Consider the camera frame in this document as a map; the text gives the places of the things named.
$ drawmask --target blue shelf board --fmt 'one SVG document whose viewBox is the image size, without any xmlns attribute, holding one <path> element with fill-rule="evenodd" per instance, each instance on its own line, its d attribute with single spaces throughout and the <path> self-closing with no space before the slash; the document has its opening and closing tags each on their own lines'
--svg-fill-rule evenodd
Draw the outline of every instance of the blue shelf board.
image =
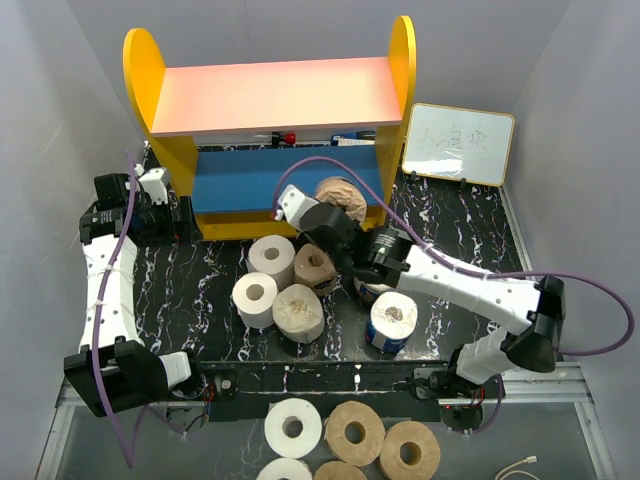
<svg viewBox="0 0 640 480">
<path fill-rule="evenodd" d="M 282 173 L 298 160 L 316 155 L 341 161 L 384 197 L 374 145 L 201 152 L 192 195 L 194 213 L 271 210 L 273 192 Z M 342 169 L 327 162 L 313 162 L 293 172 L 283 188 L 292 183 L 307 195 L 313 195 L 322 180 L 335 176 L 345 177 L 357 185 Z M 376 204 L 368 193 L 359 189 L 367 204 Z"/>
</svg>

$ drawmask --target black marble table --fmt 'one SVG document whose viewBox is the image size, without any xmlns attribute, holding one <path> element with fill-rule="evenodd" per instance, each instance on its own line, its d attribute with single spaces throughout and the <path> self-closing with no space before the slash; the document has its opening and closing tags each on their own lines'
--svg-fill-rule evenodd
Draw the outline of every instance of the black marble table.
<svg viewBox="0 0 640 480">
<path fill-rule="evenodd" d="M 234 148 L 257 147 L 224 147 Z M 152 152 L 146 159 L 155 163 Z M 458 187 L 437 179 L 410 182 L 398 170 L 391 206 L 448 255 L 494 271 L 521 270 L 498 189 L 467 186 L 460 192 Z M 251 243 L 203 242 L 140 250 L 135 268 L 136 321 L 151 351 L 164 354 L 190 348 L 205 365 L 446 361 L 460 344 L 495 329 L 487 319 L 448 302 L 411 294 L 419 309 L 416 331 L 398 355 L 384 354 L 365 342 L 369 307 L 346 277 L 322 298 L 326 327 L 312 344 L 295 344 L 275 326 L 249 329 L 236 312 L 231 290 L 247 272 L 245 259 Z"/>
</svg>

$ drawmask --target brown toilet paper roll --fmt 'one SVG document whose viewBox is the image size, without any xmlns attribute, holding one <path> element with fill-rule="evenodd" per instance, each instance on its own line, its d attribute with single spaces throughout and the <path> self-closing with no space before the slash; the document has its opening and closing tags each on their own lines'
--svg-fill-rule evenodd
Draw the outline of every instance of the brown toilet paper roll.
<svg viewBox="0 0 640 480">
<path fill-rule="evenodd" d="M 346 429 L 350 425 L 360 431 L 359 443 L 352 443 L 347 439 Z M 329 450 L 340 460 L 356 467 L 364 467 L 380 455 L 384 425 L 371 407 L 360 402 L 345 402 L 331 412 L 324 438 Z"/>
<path fill-rule="evenodd" d="M 345 178 L 325 178 L 316 187 L 315 197 L 321 202 L 343 207 L 346 214 L 360 224 L 367 216 L 367 202 L 362 193 Z"/>
<path fill-rule="evenodd" d="M 410 453 L 409 463 L 400 454 Z M 426 480 L 440 464 L 440 445 L 428 427 L 419 422 L 400 422 L 389 429 L 380 452 L 380 468 L 391 480 Z"/>
<path fill-rule="evenodd" d="M 348 463 L 327 462 L 316 471 L 313 480 L 367 480 L 367 477 Z"/>
<path fill-rule="evenodd" d="M 336 286 L 336 269 L 329 256 L 310 243 L 303 246 L 293 261 L 294 283 L 306 285 L 322 297 Z"/>
</svg>

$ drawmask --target toy shelf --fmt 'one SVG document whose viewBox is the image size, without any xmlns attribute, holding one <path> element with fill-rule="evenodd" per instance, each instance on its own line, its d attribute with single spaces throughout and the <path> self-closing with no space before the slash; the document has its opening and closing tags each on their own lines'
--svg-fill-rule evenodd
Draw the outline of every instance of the toy shelf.
<svg viewBox="0 0 640 480">
<path fill-rule="evenodd" d="M 389 202 L 415 87 L 415 34 L 398 17 L 386 57 L 167 68 L 142 28 L 123 47 L 125 85 L 133 111 L 179 196 L 193 200 L 206 240 L 295 235 L 271 218 L 278 179 L 298 160 L 328 156 L 350 166 Z M 198 153 L 191 135 L 377 127 L 375 145 Z M 309 164 L 288 179 L 313 194 L 330 176 Z M 364 228 L 384 223 L 367 194 Z"/>
<path fill-rule="evenodd" d="M 151 134 L 399 125 L 387 57 L 167 68 Z"/>
</svg>

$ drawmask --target whiteboard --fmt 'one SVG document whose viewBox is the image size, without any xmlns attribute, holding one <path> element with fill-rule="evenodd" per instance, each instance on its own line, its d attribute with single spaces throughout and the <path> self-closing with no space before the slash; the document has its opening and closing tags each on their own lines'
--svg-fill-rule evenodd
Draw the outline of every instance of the whiteboard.
<svg viewBox="0 0 640 480">
<path fill-rule="evenodd" d="M 411 109 L 402 170 L 419 176 L 504 183 L 513 116 L 416 103 Z"/>
</svg>

